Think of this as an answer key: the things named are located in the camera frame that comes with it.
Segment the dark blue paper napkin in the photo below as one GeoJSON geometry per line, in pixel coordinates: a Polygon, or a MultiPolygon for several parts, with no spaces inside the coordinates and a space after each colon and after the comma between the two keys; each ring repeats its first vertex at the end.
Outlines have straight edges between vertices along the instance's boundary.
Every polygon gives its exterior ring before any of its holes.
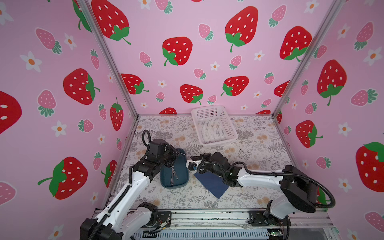
{"type": "Polygon", "coordinates": [[[200,181],[200,183],[217,199],[220,199],[223,194],[229,188],[228,185],[223,183],[223,179],[210,173],[206,172],[203,174],[196,173],[194,176],[200,181]]]}

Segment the silver metal fork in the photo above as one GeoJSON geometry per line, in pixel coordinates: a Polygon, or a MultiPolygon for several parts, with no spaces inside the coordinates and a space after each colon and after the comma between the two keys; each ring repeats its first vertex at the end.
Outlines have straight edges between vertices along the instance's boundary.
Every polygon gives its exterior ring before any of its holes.
{"type": "Polygon", "coordinates": [[[174,167],[171,167],[171,186],[174,185],[174,179],[178,179],[177,173],[174,167]]]}

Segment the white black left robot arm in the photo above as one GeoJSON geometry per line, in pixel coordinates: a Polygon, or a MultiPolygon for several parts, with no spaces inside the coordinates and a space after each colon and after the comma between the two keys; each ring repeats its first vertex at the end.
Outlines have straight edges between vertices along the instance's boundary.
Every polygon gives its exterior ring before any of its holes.
{"type": "Polygon", "coordinates": [[[141,192],[163,167],[172,167],[180,152],[169,144],[148,147],[143,158],[130,167],[129,180],[109,205],[80,227],[81,240],[128,240],[143,226],[160,226],[158,207],[142,203],[131,210],[141,192]]]}

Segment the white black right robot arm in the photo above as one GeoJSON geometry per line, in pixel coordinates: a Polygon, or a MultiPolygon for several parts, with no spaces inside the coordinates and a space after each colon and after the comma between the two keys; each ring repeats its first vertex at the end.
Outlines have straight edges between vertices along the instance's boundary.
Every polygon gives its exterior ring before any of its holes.
{"type": "Polygon", "coordinates": [[[198,174],[211,173],[232,188],[260,187],[281,192],[278,199],[267,204],[263,213],[267,221],[281,221],[297,211],[312,214],[318,208],[331,209],[336,205],[335,197],[323,184],[292,165],[280,171],[252,171],[246,163],[231,164],[216,152],[192,156],[186,166],[198,174]]]}

